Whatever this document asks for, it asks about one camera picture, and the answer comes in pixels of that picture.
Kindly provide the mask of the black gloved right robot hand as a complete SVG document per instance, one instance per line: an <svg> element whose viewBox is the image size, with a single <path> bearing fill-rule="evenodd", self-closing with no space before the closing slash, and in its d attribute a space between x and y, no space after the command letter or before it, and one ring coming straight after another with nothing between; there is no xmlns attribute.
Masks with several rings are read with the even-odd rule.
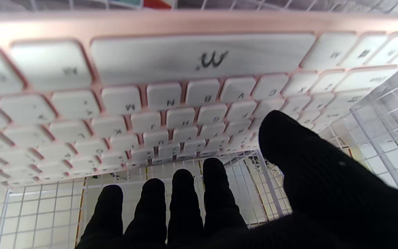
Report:
<svg viewBox="0 0 398 249"><path fill-rule="evenodd" d="M164 183L142 186L134 219L123 231L123 191L102 189L78 249L371 249L398 248L398 190L388 186L288 115L274 110L259 128L263 157L284 174L292 214L249 229L223 163L203 163L205 221L194 177L172 178L166 224Z"/></svg>

